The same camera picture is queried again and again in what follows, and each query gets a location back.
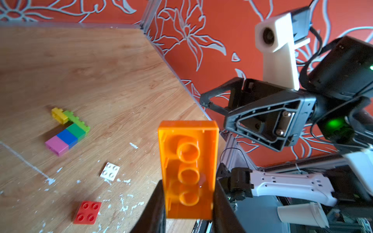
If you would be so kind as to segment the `small white lego brick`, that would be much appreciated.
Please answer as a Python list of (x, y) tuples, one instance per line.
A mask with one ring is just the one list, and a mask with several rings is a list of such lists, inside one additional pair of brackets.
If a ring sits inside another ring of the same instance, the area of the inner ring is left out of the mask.
[(100, 177), (107, 179), (109, 181), (114, 181), (119, 169), (119, 166), (107, 162), (100, 174)]

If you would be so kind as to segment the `blue lego brick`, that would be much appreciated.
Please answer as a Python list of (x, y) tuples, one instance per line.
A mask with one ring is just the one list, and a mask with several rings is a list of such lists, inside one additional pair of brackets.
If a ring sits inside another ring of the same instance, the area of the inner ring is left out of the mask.
[(71, 149), (78, 143), (78, 138), (67, 129), (57, 134), (57, 137), (60, 138), (64, 143), (66, 143), (69, 146), (69, 149)]

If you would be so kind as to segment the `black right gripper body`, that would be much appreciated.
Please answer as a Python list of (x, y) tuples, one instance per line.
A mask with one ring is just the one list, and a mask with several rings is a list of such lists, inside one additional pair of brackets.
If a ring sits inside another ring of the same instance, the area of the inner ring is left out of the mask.
[(224, 119), (227, 131), (280, 152), (294, 145), (313, 113), (316, 96), (254, 79), (233, 78)]

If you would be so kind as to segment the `orange lego brick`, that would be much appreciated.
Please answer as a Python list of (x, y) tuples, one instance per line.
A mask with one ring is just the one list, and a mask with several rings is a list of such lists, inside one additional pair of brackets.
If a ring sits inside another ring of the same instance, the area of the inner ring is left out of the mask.
[(167, 218), (211, 220), (219, 127), (215, 121), (162, 121), (158, 142)]

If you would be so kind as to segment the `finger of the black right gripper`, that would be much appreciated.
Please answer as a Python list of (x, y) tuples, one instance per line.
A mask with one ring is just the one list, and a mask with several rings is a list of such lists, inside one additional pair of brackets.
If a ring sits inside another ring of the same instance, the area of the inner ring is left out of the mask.
[(226, 116), (239, 106), (242, 85), (242, 78), (233, 78), (219, 87), (201, 94), (199, 103), (206, 109)]

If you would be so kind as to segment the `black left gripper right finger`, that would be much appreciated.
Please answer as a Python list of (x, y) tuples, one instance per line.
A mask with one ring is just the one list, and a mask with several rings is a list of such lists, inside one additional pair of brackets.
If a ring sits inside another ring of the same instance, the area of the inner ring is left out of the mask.
[(214, 233), (245, 233), (220, 184), (216, 181), (213, 195), (212, 225)]

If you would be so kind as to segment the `red lego brick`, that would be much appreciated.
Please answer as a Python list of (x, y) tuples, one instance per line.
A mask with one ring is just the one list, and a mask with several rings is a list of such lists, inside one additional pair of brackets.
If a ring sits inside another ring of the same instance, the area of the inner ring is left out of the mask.
[(83, 201), (75, 214), (73, 224), (94, 225), (101, 205), (101, 202)]

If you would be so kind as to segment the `yellow lego brick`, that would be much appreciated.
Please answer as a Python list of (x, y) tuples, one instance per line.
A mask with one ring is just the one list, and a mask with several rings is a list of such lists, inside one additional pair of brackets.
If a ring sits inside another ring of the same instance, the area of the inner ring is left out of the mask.
[(57, 107), (51, 110), (51, 116), (61, 125), (65, 125), (69, 121), (69, 118), (64, 114), (63, 109)]

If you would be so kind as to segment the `magenta lego brick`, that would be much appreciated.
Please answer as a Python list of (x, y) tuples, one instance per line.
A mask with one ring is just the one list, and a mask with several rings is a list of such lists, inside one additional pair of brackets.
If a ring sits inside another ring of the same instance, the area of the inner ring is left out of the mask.
[(64, 155), (68, 150), (69, 146), (58, 136), (54, 136), (45, 142), (46, 148), (53, 152), (58, 157)]

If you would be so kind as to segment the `lime green long lego brick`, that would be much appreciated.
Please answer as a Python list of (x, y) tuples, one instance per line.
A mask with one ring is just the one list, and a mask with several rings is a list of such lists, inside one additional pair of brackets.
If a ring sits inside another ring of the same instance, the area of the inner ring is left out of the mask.
[(85, 132), (86, 136), (88, 135), (90, 127), (87, 126), (84, 121), (81, 121), (80, 118), (78, 116), (75, 116), (74, 113), (71, 111), (66, 110), (63, 112), (63, 114), (68, 117), (69, 121), (79, 126)]

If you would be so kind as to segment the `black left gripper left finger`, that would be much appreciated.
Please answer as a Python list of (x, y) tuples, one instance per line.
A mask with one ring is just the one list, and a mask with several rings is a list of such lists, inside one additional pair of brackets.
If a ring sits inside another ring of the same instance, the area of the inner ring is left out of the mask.
[(130, 233), (165, 233), (166, 210), (163, 183), (160, 180), (139, 220)]

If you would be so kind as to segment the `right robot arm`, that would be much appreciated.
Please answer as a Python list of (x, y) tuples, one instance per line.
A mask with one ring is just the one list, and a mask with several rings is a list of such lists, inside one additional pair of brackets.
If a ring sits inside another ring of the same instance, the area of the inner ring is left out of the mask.
[(373, 118), (365, 108), (373, 96), (373, 47), (337, 38), (319, 51), (325, 58), (300, 72), (296, 91), (264, 81), (233, 78), (201, 95), (200, 104), (224, 115), (224, 128), (274, 151), (297, 143), (306, 124), (318, 127), (349, 170), (325, 173), (331, 205), (358, 217), (373, 215)]

